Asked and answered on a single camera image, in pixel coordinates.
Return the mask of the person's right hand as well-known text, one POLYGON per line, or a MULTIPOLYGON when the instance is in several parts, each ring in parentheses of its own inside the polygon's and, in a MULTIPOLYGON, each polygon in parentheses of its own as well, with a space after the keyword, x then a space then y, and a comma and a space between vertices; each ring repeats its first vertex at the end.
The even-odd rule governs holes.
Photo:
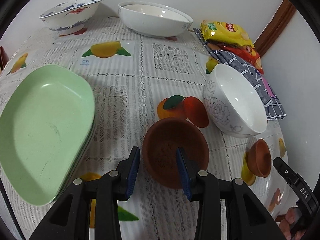
POLYGON ((305 230, 298 231, 294 236, 290 232, 290 226, 300 218, 300 209, 297 207, 291 207, 285 214, 285 218, 280 222, 279 228, 287 240, 295 239, 299 240, 303 237, 305 230))

